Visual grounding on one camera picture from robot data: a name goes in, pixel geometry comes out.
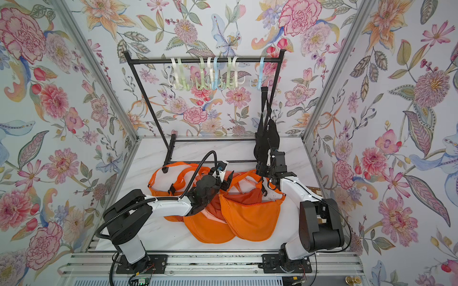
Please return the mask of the rust orange crescent bag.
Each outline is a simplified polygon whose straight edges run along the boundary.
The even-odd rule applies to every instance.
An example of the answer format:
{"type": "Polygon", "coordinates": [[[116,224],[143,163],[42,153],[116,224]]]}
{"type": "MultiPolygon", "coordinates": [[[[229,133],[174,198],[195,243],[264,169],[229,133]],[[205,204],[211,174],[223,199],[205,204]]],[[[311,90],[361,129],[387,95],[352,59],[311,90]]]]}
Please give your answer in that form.
{"type": "Polygon", "coordinates": [[[263,178],[254,170],[237,173],[234,175],[231,188],[228,191],[220,191],[206,207],[206,210],[218,219],[226,220],[223,205],[229,211],[244,217],[252,206],[262,203],[266,193],[262,186],[263,178]]]}

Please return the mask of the dark orange crescent bag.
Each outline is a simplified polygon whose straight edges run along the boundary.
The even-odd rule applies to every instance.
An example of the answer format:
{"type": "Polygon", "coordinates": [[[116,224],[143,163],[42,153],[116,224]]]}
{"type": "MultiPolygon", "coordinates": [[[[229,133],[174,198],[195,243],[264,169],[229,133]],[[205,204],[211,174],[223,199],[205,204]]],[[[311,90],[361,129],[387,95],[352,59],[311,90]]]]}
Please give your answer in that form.
{"type": "MultiPolygon", "coordinates": [[[[157,197],[181,195],[197,166],[198,164],[184,162],[172,163],[168,166],[167,173],[159,168],[147,185],[151,195],[157,197]]],[[[165,219],[170,222],[184,222],[181,216],[168,216],[165,219]]]]}

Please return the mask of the pink crescent bag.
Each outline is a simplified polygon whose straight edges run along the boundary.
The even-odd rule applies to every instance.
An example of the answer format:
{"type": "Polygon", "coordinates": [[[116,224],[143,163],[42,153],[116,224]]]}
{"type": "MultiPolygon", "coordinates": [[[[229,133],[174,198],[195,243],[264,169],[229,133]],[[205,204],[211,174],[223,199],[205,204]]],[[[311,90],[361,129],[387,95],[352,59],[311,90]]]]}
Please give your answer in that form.
{"type": "Polygon", "coordinates": [[[206,209],[203,209],[199,212],[199,215],[204,218],[205,222],[212,222],[217,224],[224,224],[226,225],[227,222],[225,220],[218,219],[216,216],[208,212],[206,209]]]}

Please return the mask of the bright orange crescent bag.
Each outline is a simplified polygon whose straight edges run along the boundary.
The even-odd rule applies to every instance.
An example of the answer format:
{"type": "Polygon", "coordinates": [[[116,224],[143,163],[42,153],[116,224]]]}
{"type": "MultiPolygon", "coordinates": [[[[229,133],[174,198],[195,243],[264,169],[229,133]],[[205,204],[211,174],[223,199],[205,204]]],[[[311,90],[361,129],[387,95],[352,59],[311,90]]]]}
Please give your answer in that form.
{"type": "Polygon", "coordinates": [[[183,221],[193,237],[201,243],[223,244],[235,237],[227,224],[209,219],[202,213],[185,216],[183,221]]]}

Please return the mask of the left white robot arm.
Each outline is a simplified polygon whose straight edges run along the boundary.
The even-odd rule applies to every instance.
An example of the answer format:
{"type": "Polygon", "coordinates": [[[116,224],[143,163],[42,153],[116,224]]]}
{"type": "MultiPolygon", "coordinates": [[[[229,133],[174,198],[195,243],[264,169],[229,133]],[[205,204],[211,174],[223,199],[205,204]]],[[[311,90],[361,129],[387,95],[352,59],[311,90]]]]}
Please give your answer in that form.
{"type": "Polygon", "coordinates": [[[103,213],[104,222],[95,236],[109,240],[118,254],[126,259],[126,267],[135,272],[144,272],[151,259],[138,233],[151,218],[195,216],[202,212],[221,190],[227,190],[233,178],[225,178],[228,163],[217,160],[215,151],[208,152],[181,195],[146,196],[142,190],[134,189],[119,199],[103,213]]]}

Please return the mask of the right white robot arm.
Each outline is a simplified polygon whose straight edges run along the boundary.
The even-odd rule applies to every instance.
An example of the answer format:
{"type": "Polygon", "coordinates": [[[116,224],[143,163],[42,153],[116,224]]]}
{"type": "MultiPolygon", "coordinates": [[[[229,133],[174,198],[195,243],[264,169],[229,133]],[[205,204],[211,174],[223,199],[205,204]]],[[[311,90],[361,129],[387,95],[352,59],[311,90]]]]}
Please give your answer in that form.
{"type": "Polygon", "coordinates": [[[310,256],[317,253],[339,253],[345,244],[342,221],[345,219],[333,199],[324,199],[313,193],[293,172],[287,170],[285,153],[277,149],[254,151],[256,173],[266,178],[298,208],[298,232],[281,245],[278,259],[272,268],[293,273],[304,267],[310,256]]]}

